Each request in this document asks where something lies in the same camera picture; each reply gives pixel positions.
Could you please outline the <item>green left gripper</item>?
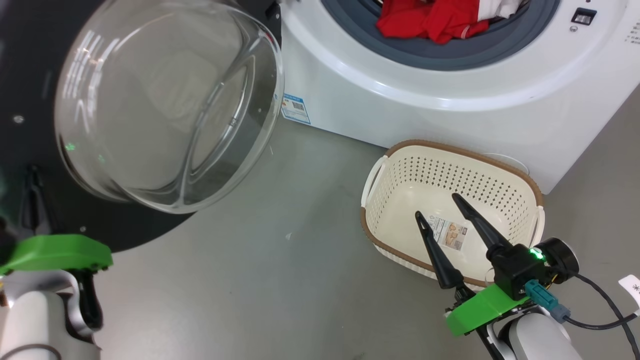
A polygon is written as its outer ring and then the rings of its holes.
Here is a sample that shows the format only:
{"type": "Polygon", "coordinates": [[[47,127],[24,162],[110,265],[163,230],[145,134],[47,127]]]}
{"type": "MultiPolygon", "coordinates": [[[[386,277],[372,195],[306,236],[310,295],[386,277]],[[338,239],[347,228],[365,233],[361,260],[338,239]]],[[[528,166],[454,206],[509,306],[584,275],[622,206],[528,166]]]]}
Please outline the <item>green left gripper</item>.
{"type": "Polygon", "coordinates": [[[26,171],[22,196],[22,230],[30,237],[11,250],[0,273],[42,271],[104,271],[114,264],[109,246],[82,234],[50,234],[50,214],[37,167],[26,171]]]}

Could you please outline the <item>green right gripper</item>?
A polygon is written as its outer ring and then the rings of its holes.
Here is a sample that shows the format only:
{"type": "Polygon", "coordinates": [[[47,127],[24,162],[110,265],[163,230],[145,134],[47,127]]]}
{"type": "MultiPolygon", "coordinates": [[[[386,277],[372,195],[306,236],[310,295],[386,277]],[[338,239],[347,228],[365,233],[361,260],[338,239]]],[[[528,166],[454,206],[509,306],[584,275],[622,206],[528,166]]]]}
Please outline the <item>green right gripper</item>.
{"type": "MultiPolygon", "coordinates": [[[[487,248],[487,260],[492,261],[494,257],[502,255],[514,247],[461,194],[453,193],[451,197],[462,216],[471,222],[480,235],[487,248]]],[[[459,337],[473,332],[530,300],[528,296],[524,296],[520,300],[513,300],[496,284],[492,284],[476,294],[466,285],[461,271],[452,265],[441,246],[436,242],[434,231],[423,214],[416,211],[414,218],[439,287],[444,290],[454,289],[455,301],[464,302],[446,317],[446,325],[453,336],[459,337]]]]}

